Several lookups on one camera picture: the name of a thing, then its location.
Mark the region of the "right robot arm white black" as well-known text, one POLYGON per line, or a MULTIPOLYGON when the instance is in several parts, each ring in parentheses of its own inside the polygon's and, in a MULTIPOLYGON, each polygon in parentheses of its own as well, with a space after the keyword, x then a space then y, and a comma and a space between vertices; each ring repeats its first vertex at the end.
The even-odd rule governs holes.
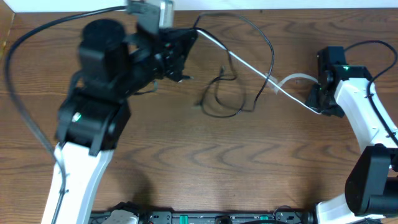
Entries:
POLYGON ((318 82, 305 104, 319 114, 347 117, 361 151, 345 191, 304 212, 302 223, 376 223, 397 216, 397 126, 376 93, 375 77, 350 65, 343 47, 317 53, 318 82))

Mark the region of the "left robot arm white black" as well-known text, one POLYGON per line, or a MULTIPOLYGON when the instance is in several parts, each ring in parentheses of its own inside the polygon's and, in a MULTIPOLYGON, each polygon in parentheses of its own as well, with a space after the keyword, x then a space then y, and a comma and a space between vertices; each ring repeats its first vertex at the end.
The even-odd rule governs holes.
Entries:
POLYGON ((157 79, 184 79, 183 69, 197 39, 191 28, 127 34, 112 19, 87 24, 78 49, 81 68, 74 74, 58 110, 52 186, 43 223, 87 223, 100 180, 129 121, 128 99, 143 94, 157 79))

